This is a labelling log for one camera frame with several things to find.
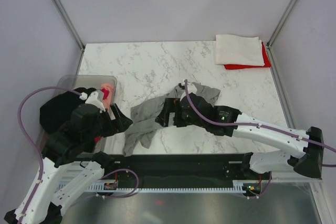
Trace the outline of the grey t shirt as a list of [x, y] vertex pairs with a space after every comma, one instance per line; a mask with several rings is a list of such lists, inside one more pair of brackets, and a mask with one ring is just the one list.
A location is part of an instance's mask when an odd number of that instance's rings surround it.
[[175, 86], [162, 96], [148, 99], [131, 108], [133, 124], [125, 131], [122, 154], [195, 154], [211, 151], [208, 133], [193, 126], [163, 128], [155, 119], [163, 110], [166, 98], [181, 98], [184, 90]]

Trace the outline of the clear plastic bin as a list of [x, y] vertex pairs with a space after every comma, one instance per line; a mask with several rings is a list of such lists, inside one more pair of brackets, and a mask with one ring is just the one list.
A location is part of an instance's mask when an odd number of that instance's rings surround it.
[[[76, 89], [76, 88], [95, 88], [100, 89], [101, 85], [103, 84], [110, 84], [113, 86], [113, 93], [111, 98], [111, 104], [113, 103], [113, 99], [115, 96], [115, 92], [117, 90], [117, 84], [118, 81], [114, 76], [102, 76], [102, 75], [66, 75], [63, 76], [59, 81], [57, 86], [67, 89]], [[65, 91], [62, 90], [55, 90], [54, 96], [57, 96], [59, 94], [64, 93]], [[43, 133], [42, 138], [40, 140], [39, 147], [42, 149], [44, 145], [46, 144], [46, 141], [49, 138], [48, 133]], [[84, 154], [89, 153], [96, 153], [99, 151], [103, 151], [105, 145], [106, 145], [107, 138], [102, 138], [98, 143], [96, 143], [94, 149], [89, 152], [84, 152]]]

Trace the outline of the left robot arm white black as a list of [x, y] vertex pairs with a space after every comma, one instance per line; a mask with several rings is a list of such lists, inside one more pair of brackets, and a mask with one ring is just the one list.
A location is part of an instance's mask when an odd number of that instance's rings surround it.
[[98, 152], [79, 175], [57, 190], [64, 173], [78, 155], [95, 145], [97, 137], [123, 133], [132, 125], [116, 104], [110, 108], [114, 119], [95, 105], [82, 104], [73, 110], [69, 121], [49, 136], [41, 152], [43, 168], [22, 204], [6, 213], [7, 223], [61, 223], [69, 207], [94, 181], [114, 175], [112, 158]]

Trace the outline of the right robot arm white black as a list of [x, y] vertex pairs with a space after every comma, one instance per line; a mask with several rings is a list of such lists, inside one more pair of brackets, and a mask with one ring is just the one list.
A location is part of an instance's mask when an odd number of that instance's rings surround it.
[[244, 138], [276, 148], [268, 153], [246, 153], [240, 166], [245, 178], [284, 170], [321, 178], [323, 134], [318, 127], [296, 130], [273, 125], [229, 106], [211, 105], [193, 93], [166, 98], [155, 121], [162, 127], [194, 125], [216, 136]]

